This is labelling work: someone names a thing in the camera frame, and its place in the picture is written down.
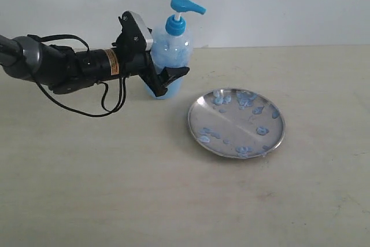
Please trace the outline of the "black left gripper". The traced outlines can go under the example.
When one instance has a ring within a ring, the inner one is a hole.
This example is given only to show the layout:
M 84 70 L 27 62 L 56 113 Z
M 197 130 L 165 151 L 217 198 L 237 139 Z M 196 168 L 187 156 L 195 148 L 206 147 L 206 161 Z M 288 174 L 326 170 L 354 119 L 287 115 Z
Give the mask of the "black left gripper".
M 140 76 L 156 97 L 162 96 L 162 87 L 170 91 L 180 89 L 189 67 L 164 69 L 157 74 L 149 52 L 125 56 L 117 47 L 96 51 L 97 81 Z

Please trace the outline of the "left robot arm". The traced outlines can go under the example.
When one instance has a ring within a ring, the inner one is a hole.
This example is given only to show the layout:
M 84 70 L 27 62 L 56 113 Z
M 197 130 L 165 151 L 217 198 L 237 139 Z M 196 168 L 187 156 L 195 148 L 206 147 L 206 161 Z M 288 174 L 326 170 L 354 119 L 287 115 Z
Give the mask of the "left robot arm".
M 156 97 L 189 72 L 189 67 L 157 70 L 149 51 L 134 52 L 125 43 L 109 49 L 75 52 L 69 46 L 52 45 L 74 35 L 1 37 L 1 66 L 15 79 L 45 85 L 54 94 L 69 94 L 105 81 L 139 76 Z

